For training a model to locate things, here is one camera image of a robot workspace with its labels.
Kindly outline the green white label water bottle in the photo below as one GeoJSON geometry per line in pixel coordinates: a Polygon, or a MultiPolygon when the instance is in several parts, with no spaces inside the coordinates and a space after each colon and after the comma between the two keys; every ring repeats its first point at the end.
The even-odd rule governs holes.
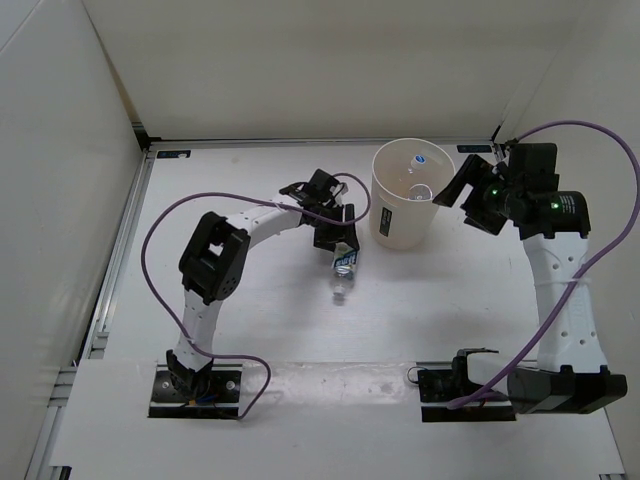
{"type": "Polygon", "coordinates": [[[359,251],[348,244],[338,243],[332,260],[332,293],[335,303],[343,303],[353,289],[359,251]]]}

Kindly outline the clear unlabelled plastic bottle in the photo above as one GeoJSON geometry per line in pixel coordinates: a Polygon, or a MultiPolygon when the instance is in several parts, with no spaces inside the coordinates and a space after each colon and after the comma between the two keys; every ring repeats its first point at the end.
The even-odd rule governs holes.
{"type": "Polygon", "coordinates": [[[411,160],[408,167],[408,173],[410,175],[416,175],[426,168],[427,159],[422,155],[415,155],[411,160]]]}

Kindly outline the blue label clear water bottle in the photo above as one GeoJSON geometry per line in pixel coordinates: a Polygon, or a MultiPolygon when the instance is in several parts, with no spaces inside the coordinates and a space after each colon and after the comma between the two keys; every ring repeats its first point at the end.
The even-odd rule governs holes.
{"type": "Polygon", "coordinates": [[[427,184],[414,184],[407,193],[407,199],[412,201],[431,201],[434,197],[433,190],[427,184]]]}

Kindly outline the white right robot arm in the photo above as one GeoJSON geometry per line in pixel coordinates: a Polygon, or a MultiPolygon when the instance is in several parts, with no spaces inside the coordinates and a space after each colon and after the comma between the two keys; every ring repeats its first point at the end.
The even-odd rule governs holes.
{"type": "Polygon", "coordinates": [[[536,334],[507,364],[493,350],[460,351],[465,365],[449,375],[458,397],[448,402],[450,410],[501,394],[519,414],[590,414],[627,394],[625,376],[609,370],[600,347],[584,279],[587,202],[558,184],[553,155],[540,164],[522,157],[515,165],[491,165],[471,154],[433,200],[450,207],[469,186],[465,224],[496,235],[513,223],[533,274],[539,316],[536,334]]]}

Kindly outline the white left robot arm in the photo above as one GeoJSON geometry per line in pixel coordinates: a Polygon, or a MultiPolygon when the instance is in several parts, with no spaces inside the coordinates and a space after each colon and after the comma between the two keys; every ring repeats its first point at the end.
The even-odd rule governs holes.
{"type": "Polygon", "coordinates": [[[282,188],[269,206],[229,217],[209,212],[201,217],[179,260],[186,329],[166,354],[174,388],[191,400],[207,395],[212,346],[222,302],[239,286],[251,248],[286,230],[314,228],[313,246],[334,255],[334,268],[353,267],[360,250],[355,207],[344,205],[346,185],[323,170],[307,182],[282,188]]]}

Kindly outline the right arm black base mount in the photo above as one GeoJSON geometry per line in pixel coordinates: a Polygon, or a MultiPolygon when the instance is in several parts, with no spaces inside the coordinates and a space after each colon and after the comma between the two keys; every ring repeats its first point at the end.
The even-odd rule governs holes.
{"type": "Polygon", "coordinates": [[[515,412],[502,394],[488,397],[452,410],[447,404],[471,395],[480,388],[469,382],[459,367],[446,363],[417,363],[406,372],[407,382],[418,388],[423,423],[495,423],[516,420],[515,412]]]}

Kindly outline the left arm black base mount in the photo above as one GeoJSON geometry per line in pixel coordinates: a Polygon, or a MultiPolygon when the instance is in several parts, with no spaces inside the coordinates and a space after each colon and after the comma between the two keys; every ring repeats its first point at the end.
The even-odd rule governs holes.
{"type": "Polygon", "coordinates": [[[152,419],[233,420],[239,416],[243,367],[214,366],[195,394],[176,389],[166,365],[156,367],[147,417],[152,419]]]}

